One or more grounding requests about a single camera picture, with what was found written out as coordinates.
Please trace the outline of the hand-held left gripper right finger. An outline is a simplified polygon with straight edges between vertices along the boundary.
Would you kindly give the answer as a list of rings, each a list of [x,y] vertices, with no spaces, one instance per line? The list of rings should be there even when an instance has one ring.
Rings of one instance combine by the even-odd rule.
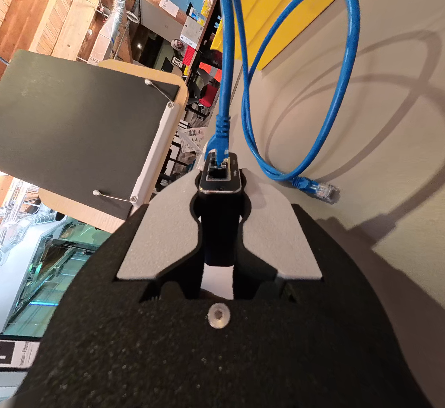
[[[289,200],[249,169],[241,174],[234,298],[279,298],[286,285],[321,283],[322,271]]]

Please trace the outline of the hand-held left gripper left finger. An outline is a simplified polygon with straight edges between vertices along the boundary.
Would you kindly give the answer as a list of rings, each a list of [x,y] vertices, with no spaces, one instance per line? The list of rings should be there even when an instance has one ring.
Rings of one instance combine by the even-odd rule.
[[[204,269],[202,225],[195,212],[200,175],[185,175],[148,204],[117,279],[148,282],[150,296],[176,283],[186,299],[200,294]]]

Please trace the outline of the black ethernet port adapter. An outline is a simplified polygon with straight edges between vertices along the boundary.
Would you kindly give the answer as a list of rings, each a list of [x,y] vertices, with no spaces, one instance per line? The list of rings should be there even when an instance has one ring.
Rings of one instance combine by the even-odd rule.
[[[220,166],[209,153],[197,183],[197,216],[201,219],[204,262],[208,266],[235,264],[241,216],[242,179],[237,155],[229,152]]]

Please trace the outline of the red chair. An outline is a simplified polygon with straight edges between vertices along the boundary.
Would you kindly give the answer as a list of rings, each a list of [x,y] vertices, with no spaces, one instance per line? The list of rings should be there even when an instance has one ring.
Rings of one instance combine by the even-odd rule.
[[[210,83],[205,85],[201,90],[198,104],[207,108],[211,107],[213,105],[217,93],[219,93],[219,88],[213,86]]]

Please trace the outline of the black board on white stand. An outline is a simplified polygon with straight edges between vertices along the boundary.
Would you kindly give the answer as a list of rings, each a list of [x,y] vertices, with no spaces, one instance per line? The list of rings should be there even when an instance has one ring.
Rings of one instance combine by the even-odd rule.
[[[173,73],[17,50],[0,83],[1,172],[113,233],[149,202],[188,99]]]

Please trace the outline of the orange traffic cone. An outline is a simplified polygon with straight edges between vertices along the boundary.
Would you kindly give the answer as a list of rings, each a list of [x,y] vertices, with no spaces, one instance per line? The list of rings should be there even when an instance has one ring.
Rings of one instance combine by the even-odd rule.
[[[211,76],[213,79],[215,79],[218,83],[221,82],[221,78],[222,78],[222,70],[206,64],[204,62],[200,62],[199,64],[199,68],[202,69],[203,71],[205,71],[209,76]]]

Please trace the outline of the white printed tag sign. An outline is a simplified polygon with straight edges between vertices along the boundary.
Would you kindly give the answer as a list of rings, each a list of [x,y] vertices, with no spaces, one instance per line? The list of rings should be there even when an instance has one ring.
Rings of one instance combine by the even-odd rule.
[[[0,369],[27,370],[29,369],[38,352],[40,342],[29,340],[0,340]]]

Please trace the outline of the silver corrugated ventilation duct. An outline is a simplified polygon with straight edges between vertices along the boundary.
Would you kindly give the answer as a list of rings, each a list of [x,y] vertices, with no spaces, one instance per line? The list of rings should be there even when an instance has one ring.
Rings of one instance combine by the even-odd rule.
[[[96,44],[99,61],[109,59],[125,12],[125,0],[113,0],[112,9],[101,28]]]
[[[58,212],[23,214],[1,222],[1,273],[7,268],[28,268],[41,258],[48,243],[57,239],[70,219]]]

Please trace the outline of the white wall poster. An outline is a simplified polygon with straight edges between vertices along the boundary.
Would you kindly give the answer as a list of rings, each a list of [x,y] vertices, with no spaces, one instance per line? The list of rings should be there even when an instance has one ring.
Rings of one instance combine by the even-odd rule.
[[[204,31],[205,21],[203,19],[195,20],[191,16],[186,17],[185,24],[182,28],[180,40],[192,47],[194,50],[197,49],[199,40]]]

